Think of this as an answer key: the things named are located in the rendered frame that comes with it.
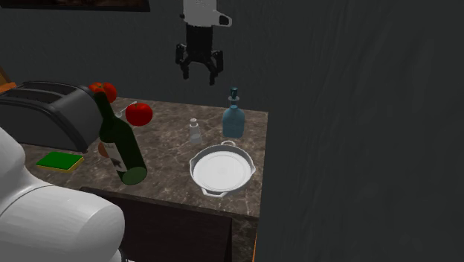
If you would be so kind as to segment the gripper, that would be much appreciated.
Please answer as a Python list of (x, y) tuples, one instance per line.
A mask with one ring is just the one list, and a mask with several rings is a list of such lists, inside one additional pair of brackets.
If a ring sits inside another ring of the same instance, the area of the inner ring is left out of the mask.
[(190, 64), (193, 60), (206, 60), (210, 72), (209, 84), (216, 82), (219, 73), (224, 69), (223, 52), (212, 51), (213, 28), (186, 24), (186, 45), (179, 43), (175, 50), (175, 63), (180, 66), (183, 78), (190, 77)]

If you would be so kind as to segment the blue glass bottle with stopper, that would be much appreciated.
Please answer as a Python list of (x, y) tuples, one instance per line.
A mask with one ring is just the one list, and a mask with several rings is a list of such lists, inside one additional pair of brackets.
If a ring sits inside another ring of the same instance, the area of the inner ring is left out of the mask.
[(229, 107), (222, 116), (222, 134), (227, 138), (241, 138), (245, 129), (245, 113), (238, 107), (238, 88), (230, 88)]

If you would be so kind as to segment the clear glass shaker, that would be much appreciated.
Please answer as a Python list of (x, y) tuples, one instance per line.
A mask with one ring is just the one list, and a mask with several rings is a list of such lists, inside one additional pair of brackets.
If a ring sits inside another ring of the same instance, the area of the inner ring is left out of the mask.
[(202, 142), (202, 135), (199, 128), (199, 123), (196, 118), (191, 118), (189, 122), (190, 128), (190, 142), (193, 144), (200, 144)]

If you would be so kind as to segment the red tomato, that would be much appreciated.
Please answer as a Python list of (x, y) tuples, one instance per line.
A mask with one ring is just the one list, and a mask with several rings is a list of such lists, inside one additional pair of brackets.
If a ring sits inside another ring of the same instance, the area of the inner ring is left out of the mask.
[(125, 116), (132, 126), (141, 127), (152, 120), (153, 112), (146, 103), (134, 103), (126, 108)]

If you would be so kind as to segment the silver spoon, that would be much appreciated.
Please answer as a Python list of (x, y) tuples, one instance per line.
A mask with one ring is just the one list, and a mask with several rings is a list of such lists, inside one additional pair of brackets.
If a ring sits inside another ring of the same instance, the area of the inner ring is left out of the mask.
[(137, 101), (134, 101), (134, 102), (130, 103), (128, 106), (125, 106), (123, 109), (121, 109), (120, 111), (116, 112), (116, 113), (115, 113), (115, 116), (116, 116), (117, 118), (121, 118), (121, 117), (122, 117), (122, 114), (126, 111), (126, 109), (127, 109), (129, 106), (131, 106), (131, 105), (133, 105), (133, 104), (136, 104), (136, 103), (137, 103)]

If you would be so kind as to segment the orange-red tomato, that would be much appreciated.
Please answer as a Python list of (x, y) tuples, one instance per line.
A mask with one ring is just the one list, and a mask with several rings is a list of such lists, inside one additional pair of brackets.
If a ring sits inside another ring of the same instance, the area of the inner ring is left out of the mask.
[(88, 87), (93, 93), (104, 92), (110, 103), (113, 103), (117, 98), (117, 89), (111, 83), (94, 82)]

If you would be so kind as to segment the green wine bottle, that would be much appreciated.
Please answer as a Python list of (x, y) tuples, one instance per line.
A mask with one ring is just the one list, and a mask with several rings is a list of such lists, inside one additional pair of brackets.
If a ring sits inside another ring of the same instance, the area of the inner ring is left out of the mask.
[(147, 175), (132, 128), (117, 118), (104, 92), (96, 92), (94, 101), (102, 116), (99, 137), (120, 180), (125, 185), (136, 185)]

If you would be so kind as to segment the black toaster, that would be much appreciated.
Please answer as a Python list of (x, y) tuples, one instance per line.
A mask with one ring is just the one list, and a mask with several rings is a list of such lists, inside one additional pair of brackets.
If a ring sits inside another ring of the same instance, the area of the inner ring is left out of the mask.
[(0, 93), (0, 127), (20, 144), (86, 153), (101, 123), (85, 86), (27, 81)]

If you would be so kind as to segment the green and yellow sponge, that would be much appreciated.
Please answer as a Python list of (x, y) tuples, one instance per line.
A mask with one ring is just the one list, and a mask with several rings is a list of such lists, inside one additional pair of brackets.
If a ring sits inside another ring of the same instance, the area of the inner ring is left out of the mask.
[(70, 173), (77, 169), (83, 160), (81, 155), (53, 151), (40, 159), (36, 166), (42, 169)]

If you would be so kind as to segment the brown wooden board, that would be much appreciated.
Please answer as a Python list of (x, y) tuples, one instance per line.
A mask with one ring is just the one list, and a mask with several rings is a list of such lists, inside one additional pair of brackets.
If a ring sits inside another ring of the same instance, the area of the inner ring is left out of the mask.
[(4, 69), (0, 66), (0, 93), (6, 92), (16, 87), (16, 84), (8, 77)]

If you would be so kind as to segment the white two-handled pan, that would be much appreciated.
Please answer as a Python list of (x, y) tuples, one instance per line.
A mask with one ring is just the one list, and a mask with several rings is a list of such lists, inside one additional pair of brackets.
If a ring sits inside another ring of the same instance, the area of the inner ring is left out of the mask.
[(206, 147), (190, 160), (190, 176), (207, 197), (242, 190), (255, 172), (253, 159), (231, 140)]

